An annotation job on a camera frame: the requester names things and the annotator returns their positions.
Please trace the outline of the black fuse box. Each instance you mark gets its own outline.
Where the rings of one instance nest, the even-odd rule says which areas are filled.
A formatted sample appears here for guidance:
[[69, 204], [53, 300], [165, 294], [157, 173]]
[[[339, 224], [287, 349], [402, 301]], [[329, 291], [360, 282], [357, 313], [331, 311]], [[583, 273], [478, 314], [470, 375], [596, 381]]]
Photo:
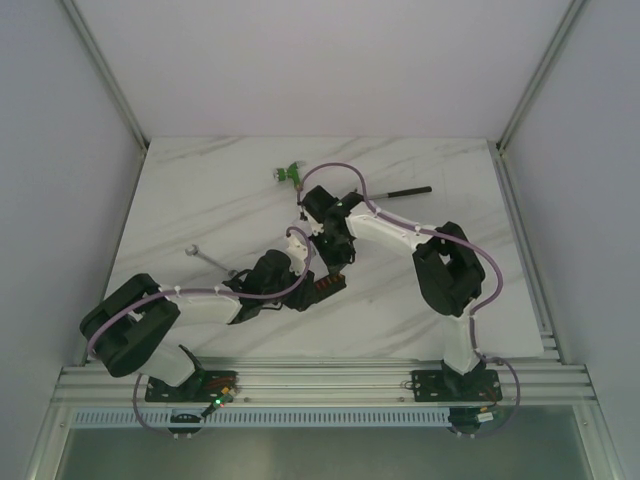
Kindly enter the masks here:
[[326, 275], [313, 284], [312, 305], [323, 302], [346, 288], [346, 277], [342, 273]]

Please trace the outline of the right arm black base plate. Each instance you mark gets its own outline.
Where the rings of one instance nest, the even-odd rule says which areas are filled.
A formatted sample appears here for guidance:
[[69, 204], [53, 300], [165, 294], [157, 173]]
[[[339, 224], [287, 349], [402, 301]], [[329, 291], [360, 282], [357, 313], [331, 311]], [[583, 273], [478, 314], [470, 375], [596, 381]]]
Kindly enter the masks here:
[[421, 403], [497, 403], [503, 399], [498, 373], [478, 365], [459, 374], [446, 365], [440, 369], [413, 370], [408, 386]]

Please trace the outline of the clear plastic fuse box cover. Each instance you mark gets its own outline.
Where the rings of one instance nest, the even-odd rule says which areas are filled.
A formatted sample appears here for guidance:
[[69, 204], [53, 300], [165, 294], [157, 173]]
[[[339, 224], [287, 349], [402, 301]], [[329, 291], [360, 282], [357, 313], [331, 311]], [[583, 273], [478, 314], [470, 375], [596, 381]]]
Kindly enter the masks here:
[[303, 231], [308, 231], [309, 230], [309, 224], [306, 220], [301, 219], [300, 217], [297, 217], [293, 222], [292, 225], [300, 228]]

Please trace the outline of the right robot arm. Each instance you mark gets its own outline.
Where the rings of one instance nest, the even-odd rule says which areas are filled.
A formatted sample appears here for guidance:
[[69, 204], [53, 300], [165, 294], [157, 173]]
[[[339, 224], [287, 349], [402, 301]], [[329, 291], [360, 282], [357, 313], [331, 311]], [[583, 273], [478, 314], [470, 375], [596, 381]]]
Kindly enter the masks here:
[[451, 397], [464, 399], [478, 387], [483, 370], [471, 338], [471, 303], [482, 293], [485, 271], [477, 255], [453, 242], [465, 240], [459, 225], [448, 222], [435, 234], [409, 231], [397, 220], [384, 220], [371, 211], [364, 197], [351, 192], [339, 199], [316, 186], [298, 201], [301, 218], [312, 230], [311, 240], [331, 274], [356, 260], [355, 242], [366, 240], [412, 259], [420, 293], [426, 304], [445, 318], [443, 387]]

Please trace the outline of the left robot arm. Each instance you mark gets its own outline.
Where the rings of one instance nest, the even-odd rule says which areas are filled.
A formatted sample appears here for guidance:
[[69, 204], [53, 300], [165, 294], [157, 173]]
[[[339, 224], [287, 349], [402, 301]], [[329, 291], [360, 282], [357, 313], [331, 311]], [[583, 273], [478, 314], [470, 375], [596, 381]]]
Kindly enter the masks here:
[[146, 375], [180, 401], [192, 402], [202, 395], [207, 376], [195, 354], [197, 331], [237, 326], [265, 310], [303, 311], [315, 304], [312, 257], [311, 249], [293, 241], [212, 290], [164, 289], [150, 275], [136, 274], [87, 314], [79, 330], [89, 355], [112, 377]]

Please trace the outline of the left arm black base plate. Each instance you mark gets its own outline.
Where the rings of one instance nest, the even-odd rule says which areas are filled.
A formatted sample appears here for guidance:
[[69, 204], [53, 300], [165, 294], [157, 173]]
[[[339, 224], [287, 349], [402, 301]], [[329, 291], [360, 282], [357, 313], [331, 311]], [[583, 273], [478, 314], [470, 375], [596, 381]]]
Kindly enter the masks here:
[[236, 384], [233, 370], [201, 370], [179, 387], [150, 378], [144, 399], [148, 403], [210, 403], [232, 392]]

